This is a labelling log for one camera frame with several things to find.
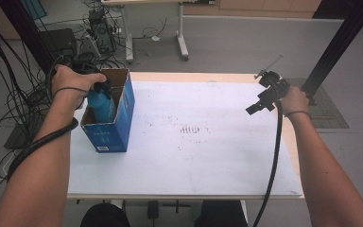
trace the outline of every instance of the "forearm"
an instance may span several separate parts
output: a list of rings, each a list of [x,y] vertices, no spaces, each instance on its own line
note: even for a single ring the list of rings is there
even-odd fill
[[[294,113],[302,188],[313,226],[363,226],[363,200],[306,114]]]
[[[35,140],[71,123],[74,109],[67,98],[54,101]],[[5,217],[0,218],[0,226],[61,225],[58,216],[62,216],[67,194],[69,150],[70,133],[66,133],[37,149],[18,166],[0,201],[0,217]]]

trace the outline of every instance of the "blue cardboard box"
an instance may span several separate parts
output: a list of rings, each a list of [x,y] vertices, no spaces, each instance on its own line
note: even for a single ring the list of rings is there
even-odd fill
[[[97,152],[126,152],[135,101],[130,70],[102,69],[102,73],[112,82],[116,117],[112,123],[97,124],[93,110],[87,106],[81,119],[81,127]]]

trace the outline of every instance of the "floor mat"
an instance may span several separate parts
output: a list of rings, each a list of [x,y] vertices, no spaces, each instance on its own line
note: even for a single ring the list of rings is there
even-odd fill
[[[286,79],[290,84],[301,87],[306,79]],[[349,125],[344,120],[335,103],[320,86],[314,95],[315,106],[309,107],[312,122],[316,129],[349,129]]]

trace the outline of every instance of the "plastic bottle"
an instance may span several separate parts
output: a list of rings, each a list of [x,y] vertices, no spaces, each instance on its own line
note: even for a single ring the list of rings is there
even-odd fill
[[[112,123],[116,115],[113,99],[104,92],[90,90],[87,95],[88,106],[93,108],[96,123]]]

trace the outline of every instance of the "white desk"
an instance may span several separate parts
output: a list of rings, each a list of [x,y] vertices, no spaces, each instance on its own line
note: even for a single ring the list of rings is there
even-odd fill
[[[206,82],[180,82],[200,79]],[[229,81],[214,82],[219,79]],[[231,83],[237,80],[233,75],[131,73],[136,102],[128,151],[96,153],[77,127],[68,198],[262,198],[276,119],[268,111],[248,115],[245,108],[263,88]],[[282,143],[272,196],[298,198],[301,193]]]
[[[126,34],[126,61],[131,63],[134,59],[132,53],[132,37],[129,32],[128,26],[128,14],[126,10],[127,4],[149,4],[149,3],[163,3],[163,2],[175,2],[179,4],[179,30],[176,32],[178,38],[179,47],[181,49],[181,55],[186,61],[188,61],[188,51],[185,45],[184,36],[182,35],[182,11],[183,4],[181,0],[101,0],[103,5],[107,6],[117,6],[122,14],[123,27]]]

